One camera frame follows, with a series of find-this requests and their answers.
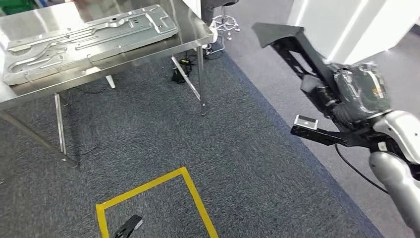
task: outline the yellow tape rectangle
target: yellow tape rectangle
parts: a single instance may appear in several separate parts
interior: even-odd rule
[[[142,193],[142,192],[144,192],[148,189],[151,189],[152,187],[155,187],[155,186],[157,186],[161,183],[164,183],[168,180],[171,180],[174,177],[179,176],[179,175],[182,175],[182,177],[185,180],[185,183],[188,187],[188,190],[190,191],[190,194],[191,194],[191,196],[194,200],[194,203],[197,207],[197,210],[198,210],[198,212],[201,216],[201,219],[204,222],[204,225],[207,229],[207,232],[210,235],[210,238],[218,238],[217,232],[214,229],[213,223],[211,223],[210,217],[207,214],[207,211],[204,207],[203,202],[201,201],[200,195],[198,194],[197,189],[194,186],[193,180],[191,179],[191,177],[190,177],[190,175],[187,171],[187,168],[185,168],[185,167],[181,167],[181,168],[179,168],[177,170],[174,170],[174,171],[172,171],[168,174],[165,174],[165,175],[163,175],[163,176],[161,176],[161,177],[159,177],[155,180],[152,180],[148,183],[145,183],[144,185],[141,185],[141,186],[139,186],[139,187],[137,187],[133,190],[130,190],[126,193],[123,193],[123,194],[121,194],[121,195],[119,195],[119,196],[117,196],[117,197],[115,197],[111,200],[108,200],[108,201],[106,201],[102,204],[96,204],[96,214],[97,214],[97,217],[98,217],[99,230],[101,231],[102,237],[103,238],[109,238],[109,232],[108,232],[108,227],[107,227],[107,224],[106,224],[106,217],[105,217],[105,209],[106,208],[112,207],[112,206],[114,206],[114,205],[116,205],[116,204],[118,204],[118,203],[120,203],[124,200],[127,200],[127,199],[129,199],[129,198],[131,198],[131,197],[133,197],[133,196],[135,196],[139,193]]]

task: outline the carpet floor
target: carpet floor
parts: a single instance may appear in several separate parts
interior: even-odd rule
[[[95,204],[185,166],[220,237],[381,237],[227,55],[205,63],[205,117],[171,69],[162,59],[113,75],[115,89],[62,92],[77,169],[0,120],[0,233],[100,237]],[[53,97],[10,113],[58,146]],[[178,177],[105,214],[110,234],[138,214],[132,237],[209,236]]]

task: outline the stainless steel table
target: stainless steel table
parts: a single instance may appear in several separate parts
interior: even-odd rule
[[[205,77],[202,45],[210,43],[210,29],[193,13],[182,0],[78,0],[47,8],[23,12],[0,18],[0,42],[3,45],[11,40],[42,35],[60,29],[77,29],[84,23],[129,12],[142,7],[159,4],[175,21],[178,34],[163,41],[112,56],[90,65],[60,71],[41,79],[16,86],[0,82],[0,117],[10,122],[24,133],[38,141],[45,148],[72,167],[77,163],[66,156],[64,131],[62,126],[61,104],[58,92],[81,84],[103,78],[126,68],[139,66],[155,59],[197,49],[199,90],[187,79],[188,85],[201,102],[201,114],[205,109]],[[55,94],[58,132],[61,149],[58,150],[34,130],[8,114],[5,110],[34,100],[38,97]]]

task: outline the table leg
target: table leg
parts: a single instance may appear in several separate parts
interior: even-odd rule
[[[57,125],[58,125],[58,137],[60,138],[60,150],[63,154],[67,155],[65,138],[64,138],[64,128],[63,128],[63,115],[61,113],[61,100],[58,93],[54,94],[55,98],[55,112],[57,114]]]
[[[176,60],[175,56],[172,56],[172,62],[175,64],[175,67],[178,69],[178,71],[181,73],[182,77],[184,78],[185,82],[187,82],[188,86],[190,86],[191,90],[193,91],[194,95],[196,95],[197,99],[200,100],[200,94],[196,90],[196,87],[194,87],[193,83],[188,78],[187,74],[182,69],[179,62]]]
[[[61,153],[58,149],[56,149],[53,145],[51,145],[48,141],[43,139],[39,134],[37,134],[34,130],[26,126],[24,123],[19,121],[18,119],[14,118],[12,115],[5,111],[0,111],[0,118],[3,118],[10,124],[17,127],[19,130],[24,132],[25,134],[31,136],[34,140],[36,140],[38,143],[40,143],[42,146],[44,146],[49,151],[53,152],[59,159],[66,162],[71,167],[77,167],[77,163],[73,161],[72,159],[68,158],[66,155]]]
[[[206,114],[206,93],[205,93],[205,73],[204,73],[204,57],[203,48],[197,47],[197,58],[198,58],[198,84],[200,91],[200,103],[201,103],[201,115]]]
[[[111,88],[115,88],[114,79],[111,75],[105,76],[106,80],[108,81],[108,84],[111,86]]]

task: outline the white cabinet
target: white cabinet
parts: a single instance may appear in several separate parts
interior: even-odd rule
[[[183,0],[185,4],[193,10],[193,12],[201,18],[201,1],[200,0]]]
[[[288,25],[305,27],[329,61],[351,64],[394,47],[420,16],[420,0],[295,0]]]

